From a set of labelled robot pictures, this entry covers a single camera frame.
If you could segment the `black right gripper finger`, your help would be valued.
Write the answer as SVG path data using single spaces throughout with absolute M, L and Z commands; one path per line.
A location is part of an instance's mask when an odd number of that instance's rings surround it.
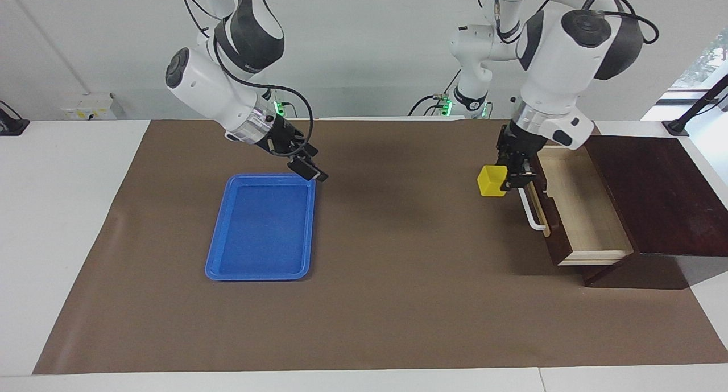
M 312 146 L 312 144 L 307 144 L 304 146 L 303 152 L 301 153 L 301 157 L 306 157 L 310 160 L 312 164 L 316 167 L 317 170 L 317 177 L 313 180 L 316 180 L 317 182 L 324 182 L 329 176 L 327 172 L 324 172 L 313 160 L 313 158 L 319 153 L 319 150 Z
M 314 164 L 306 157 L 294 156 L 288 161 L 288 167 L 295 174 L 305 180 L 313 180 L 317 177 L 317 170 Z

